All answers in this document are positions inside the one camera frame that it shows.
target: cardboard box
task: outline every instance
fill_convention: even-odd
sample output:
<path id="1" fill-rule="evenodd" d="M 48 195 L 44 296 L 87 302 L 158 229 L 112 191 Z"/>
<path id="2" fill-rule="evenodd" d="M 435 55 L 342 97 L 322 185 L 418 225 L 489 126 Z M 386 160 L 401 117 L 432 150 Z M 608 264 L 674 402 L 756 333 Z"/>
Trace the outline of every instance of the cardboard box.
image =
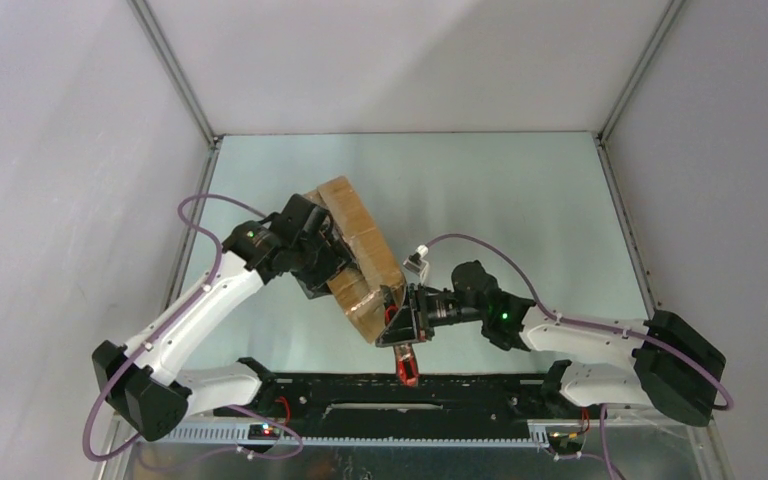
<path id="1" fill-rule="evenodd" d="M 347 268 L 328 287 L 352 325 L 373 343 L 384 330 L 381 286 L 390 287 L 396 298 L 404 294 L 401 265 L 346 177 L 320 185 L 307 197 L 328 208 L 357 260 L 358 268 Z"/>

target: light blue table surface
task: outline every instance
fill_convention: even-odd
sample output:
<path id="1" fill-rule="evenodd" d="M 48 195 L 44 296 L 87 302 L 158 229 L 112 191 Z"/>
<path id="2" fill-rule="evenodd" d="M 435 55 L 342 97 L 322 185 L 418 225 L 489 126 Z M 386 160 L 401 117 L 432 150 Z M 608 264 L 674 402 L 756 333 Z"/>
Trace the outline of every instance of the light blue table surface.
<path id="1" fill-rule="evenodd" d="M 281 210 L 292 193 L 346 175 L 402 260 L 436 235 L 478 236 L 511 256 L 541 298 L 565 315 L 644 318 L 643 299 L 587 133 L 457 133 L 232 136 L 222 142 L 210 192 Z M 201 224 L 220 238 L 250 219 L 208 201 Z M 212 261 L 195 242 L 185 286 Z M 513 270 L 462 240 L 435 246 L 432 286 L 451 288 L 459 263 L 478 259 L 500 286 L 528 291 Z M 408 281 L 416 277 L 408 274 Z M 421 372 L 541 372 L 552 353 L 503 352 L 479 324 L 438 328 L 418 345 Z M 329 297 L 309 301 L 289 275 L 238 307 L 203 342 L 187 368 L 253 356 L 276 371 L 392 372 L 393 352 L 367 344 Z"/>

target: purple cable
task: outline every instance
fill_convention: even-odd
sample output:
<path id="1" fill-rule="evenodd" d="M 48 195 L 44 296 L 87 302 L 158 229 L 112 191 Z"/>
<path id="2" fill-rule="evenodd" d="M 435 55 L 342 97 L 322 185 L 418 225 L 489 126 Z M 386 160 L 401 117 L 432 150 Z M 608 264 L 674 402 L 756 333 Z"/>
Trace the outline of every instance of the purple cable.
<path id="1" fill-rule="evenodd" d="M 190 221 L 189 218 L 187 218 L 187 215 L 184 213 L 184 208 L 186 208 L 187 205 L 190 204 L 190 202 L 194 200 L 200 200 L 200 199 L 207 199 L 207 198 L 213 198 L 217 200 L 223 200 L 229 203 L 233 203 L 234 205 L 237 205 L 251 213 L 254 213 L 255 215 L 258 215 L 260 217 L 263 217 L 263 213 L 260 211 L 246 205 L 243 202 L 240 202 L 239 200 L 235 200 L 230 197 L 226 197 L 224 195 L 216 195 L 213 193 L 202 193 L 198 195 L 191 195 L 184 200 L 181 201 L 181 203 L 178 205 L 178 218 L 181 219 L 181 221 L 184 222 L 188 227 L 192 228 L 193 230 L 204 234 L 213 242 L 213 246 L 216 249 L 216 253 L 213 257 L 213 267 L 211 267 L 210 272 L 207 275 L 207 279 L 205 280 L 205 284 L 207 285 L 213 285 L 213 281 L 216 279 L 216 274 L 219 272 L 219 265 L 222 262 L 222 243 L 219 241 L 219 238 L 213 234 L 210 230 L 207 230 L 203 227 L 200 227 L 199 225 L 193 223 Z M 145 343 L 152 343 L 155 340 L 157 340 L 161 335 L 163 335 L 163 332 L 169 329 L 170 326 L 172 326 L 175 321 L 184 314 L 190 307 L 192 307 L 201 297 L 204 295 L 204 290 L 197 289 L 195 293 L 193 293 L 190 298 L 186 299 L 183 304 L 181 304 L 180 307 L 178 307 L 174 313 L 163 323 L 160 324 L 159 327 L 157 327 L 157 330 L 154 331 L 151 335 L 146 338 L 145 342 L 143 342 L 139 347 L 134 350 L 134 352 L 131 354 L 130 357 L 128 357 L 125 362 L 122 364 L 122 366 L 119 367 L 118 370 L 110 377 L 110 379 L 107 381 L 107 383 L 104 385 L 104 387 L 101 389 L 101 392 L 99 392 L 98 397 L 95 399 L 95 402 L 93 403 L 92 408 L 90 409 L 90 414 L 87 416 L 87 421 L 84 424 L 84 434 L 83 434 L 83 450 L 84 455 L 93 462 L 103 462 L 105 460 L 109 460 L 122 452 L 124 452 L 128 447 L 134 444 L 137 440 L 139 440 L 140 435 L 136 434 L 133 437 L 129 438 L 125 443 L 118 446 L 113 451 L 99 455 L 92 450 L 91 440 L 92 440 L 92 427 L 95 423 L 96 417 L 98 417 L 98 412 L 101 410 L 101 406 L 104 404 L 104 399 L 107 398 L 108 395 L 110 395 L 110 391 L 113 390 L 113 386 L 116 385 L 119 380 L 122 379 L 122 376 L 125 374 L 125 372 L 128 370 L 128 368 L 134 364 L 137 357 L 139 357 L 144 351 L 145 351 Z"/>
<path id="2" fill-rule="evenodd" d="M 431 241 L 425 244 L 426 247 L 429 249 L 432 245 L 439 243 L 442 240 L 445 240 L 447 238 L 460 238 L 463 240 L 469 240 L 470 242 L 477 243 L 481 245 L 482 247 L 490 250 L 491 252 L 495 253 L 496 255 L 500 256 L 502 260 L 508 263 L 516 272 L 519 274 L 519 276 L 522 278 L 522 280 L 525 282 L 525 284 L 528 286 L 528 290 L 531 292 L 531 297 L 534 299 L 534 303 L 537 304 L 537 308 L 540 309 L 541 312 L 543 312 L 544 315 L 551 318 L 552 320 L 557 320 L 558 317 L 555 315 L 555 313 L 550 310 L 546 305 L 543 304 L 543 302 L 540 301 L 540 297 L 537 295 L 537 289 L 534 288 L 534 284 L 531 283 L 531 280 L 529 280 L 528 276 L 525 274 L 525 272 L 522 271 L 521 268 L 519 268 L 519 265 L 517 265 L 511 258 L 507 255 L 505 255 L 501 250 L 494 247 L 493 245 L 490 245 L 489 243 L 479 240 L 478 238 L 475 238 L 471 235 L 464 235 L 462 233 L 447 233 L 445 235 L 440 235 L 438 237 L 433 238 Z M 568 318 L 568 317 L 562 317 L 561 323 L 565 323 L 567 325 L 572 325 L 574 327 L 579 328 L 588 328 L 591 330 L 601 330 L 603 332 L 610 332 L 610 333 L 617 333 L 617 334 L 626 334 L 631 337 L 644 340 L 646 342 L 649 342 L 653 345 L 655 345 L 658 348 L 663 349 L 664 351 L 670 353 L 674 357 L 678 358 L 685 364 L 687 364 L 690 368 L 696 371 L 699 375 L 702 376 L 706 381 L 708 381 L 711 385 L 714 386 L 714 388 L 717 389 L 718 392 L 723 396 L 723 399 L 725 400 L 725 405 L 715 405 L 714 408 L 717 410 L 731 410 L 734 408 L 734 399 L 732 398 L 731 394 L 726 390 L 726 388 L 720 383 L 719 380 L 717 380 L 713 375 L 708 373 L 707 370 L 705 370 L 704 367 L 696 363 L 692 358 L 685 355 L 683 352 L 678 350 L 677 348 L 673 347 L 672 345 L 662 342 L 661 340 L 651 337 L 649 335 L 635 332 L 633 330 L 630 330 L 628 332 L 625 332 L 622 328 L 619 327 L 612 327 L 610 325 L 602 325 L 599 323 L 593 323 L 588 322 L 585 320 L 577 320 L 574 318 Z"/>
<path id="3" fill-rule="evenodd" d="M 228 408 L 232 410 L 236 410 L 239 413 L 242 413 L 243 415 L 246 415 L 248 417 L 254 418 L 255 420 L 259 420 L 263 423 L 272 425 L 273 428 L 277 428 L 280 430 L 283 430 L 290 434 L 291 437 L 296 441 L 296 449 L 293 450 L 290 453 L 283 453 L 280 455 L 264 455 L 262 453 L 253 452 L 251 450 L 247 450 L 239 445 L 229 445 L 227 447 L 219 447 L 214 450 L 211 450 L 209 452 L 203 453 L 195 458 L 191 458 L 187 460 L 186 462 L 180 463 L 178 465 L 173 465 L 171 467 L 153 467 L 151 465 L 147 465 L 145 461 L 143 460 L 142 455 L 137 455 L 137 461 L 140 462 L 140 465 L 142 465 L 143 468 L 145 468 L 148 471 L 154 472 L 154 473 L 169 473 L 176 470 L 182 470 L 184 468 L 188 468 L 198 462 L 201 462 L 202 460 L 206 460 L 214 455 L 219 455 L 220 453 L 228 453 L 228 452 L 237 452 L 237 453 L 246 453 L 246 455 L 251 455 L 253 457 L 257 458 L 263 458 L 267 460 L 283 460 L 285 458 L 290 458 L 298 455 L 301 453 L 302 449 L 304 448 L 304 441 L 302 441 L 301 435 L 299 435 L 295 430 L 292 428 L 289 428 L 287 426 L 281 425 L 280 423 L 274 422 L 266 417 L 262 417 L 251 410 L 248 410 L 244 407 L 239 407 L 237 405 L 228 405 Z"/>
<path id="4" fill-rule="evenodd" d="M 599 437 L 602 439 L 602 456 L 605 460 L 605 465 L 608 468 L 608 475 L 611 476 L 611 480 L 617 480 L 617 476 L 614 475 L 614 469 L 611 468 L 611 453 L 608 451 L 608 429 L 605 428 L 605 420 L 608 419 L 608 405 L 602 404 L 602 408 L 599 410 Z"/>
<path id="5" fill-rule="evenodd" d="M 552 455 L 552 456 L 557 455 L 557 453 L 551 448 L 544 448 L 544 450 L 547 453 L 549 453 L 549 455 Z M 592 453 L 582 453 L 581 457 L 579 457 L 578 455 L 557 455 L 557 458 L 558 460 L 581 460 L 582 458 L 589 458 L 592 460 L 599 460 L 600 462 L 605 463 L 604 458 L 600 457 L 599 455 L 594 455 Z M 625 475 L 623 475 L 623 473 L 620 471 L 619 468 L 617 468 L 616 465 L 614 465 L 613 463 L 611 463 L 610 465 L 611 465 L 610 468 L 612 468 L 614 472 L 617 474 L 617 476 L 620 477 L 620 480 L 628 480 L 625 478 Z"/>

